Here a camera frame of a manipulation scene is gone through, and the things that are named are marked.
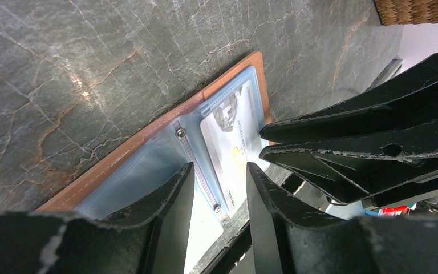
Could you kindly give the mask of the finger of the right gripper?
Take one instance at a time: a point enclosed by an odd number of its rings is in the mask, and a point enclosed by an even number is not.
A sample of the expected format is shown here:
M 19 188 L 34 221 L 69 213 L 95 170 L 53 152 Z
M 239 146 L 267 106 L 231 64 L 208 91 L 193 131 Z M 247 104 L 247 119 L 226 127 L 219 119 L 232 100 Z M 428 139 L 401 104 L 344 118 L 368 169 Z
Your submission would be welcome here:
M 438 53 L 348 100 L 270 123 L 261 137 L 292 144 L 406 129 L 433 120 L 438 120 Z
M 279 165 L 339 204 L 397 207 L 438 196 L 438 125 L 266 147 Z

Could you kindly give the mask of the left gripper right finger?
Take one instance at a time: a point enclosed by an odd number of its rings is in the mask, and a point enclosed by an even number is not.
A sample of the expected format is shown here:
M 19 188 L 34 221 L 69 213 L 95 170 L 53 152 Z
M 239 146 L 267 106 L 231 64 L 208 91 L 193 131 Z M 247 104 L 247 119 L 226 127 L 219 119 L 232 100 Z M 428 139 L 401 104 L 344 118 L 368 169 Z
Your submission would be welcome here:
M 256 273 L 438 273 L 438 216 L 343 220 L 252 162 L 246 192 Z

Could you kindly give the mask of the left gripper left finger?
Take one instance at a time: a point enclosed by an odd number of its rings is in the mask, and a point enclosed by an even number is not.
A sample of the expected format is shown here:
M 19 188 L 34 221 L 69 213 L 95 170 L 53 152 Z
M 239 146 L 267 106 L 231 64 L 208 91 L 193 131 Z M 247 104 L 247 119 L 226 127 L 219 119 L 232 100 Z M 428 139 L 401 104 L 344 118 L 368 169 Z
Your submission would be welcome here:
M 0 211 L 0 273 L 183 273 L 194 165 L 103 220 Z

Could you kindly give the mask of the white credit card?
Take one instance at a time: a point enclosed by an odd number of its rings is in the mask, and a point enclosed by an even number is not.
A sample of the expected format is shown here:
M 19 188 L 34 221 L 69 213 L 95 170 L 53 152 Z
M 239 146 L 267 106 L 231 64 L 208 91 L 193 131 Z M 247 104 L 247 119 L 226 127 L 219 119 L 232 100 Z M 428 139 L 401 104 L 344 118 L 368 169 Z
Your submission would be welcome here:
M 262 169 L 270 165 L 259 158 L 267 141 L 259 136 L 264 118 L 257 95 L 253 81 L 246 80 L 228 89 L 225 98 L 213 106 L 200 123 L 230 216 L 246 199 L 247 163 L 256 163 Z

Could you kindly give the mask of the brown leather card holder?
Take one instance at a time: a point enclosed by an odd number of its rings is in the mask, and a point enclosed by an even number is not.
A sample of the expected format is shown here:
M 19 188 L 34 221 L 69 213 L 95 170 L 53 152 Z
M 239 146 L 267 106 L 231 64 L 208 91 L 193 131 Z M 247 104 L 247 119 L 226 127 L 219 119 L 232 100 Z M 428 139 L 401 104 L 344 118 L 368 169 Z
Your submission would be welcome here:
M 194 164 L 195 187 L 185 273 L 201 273 L 248 221 L 246 202 L 234 215 L 226 202 L 201 133 L 200 123 L 228 89 L 252 80 L 264 123 L 271 121 L 263 55 L 255 51 L 211 84 L 125 141 L 42 205 L 101 219 L 162 186 L 185 163 Z

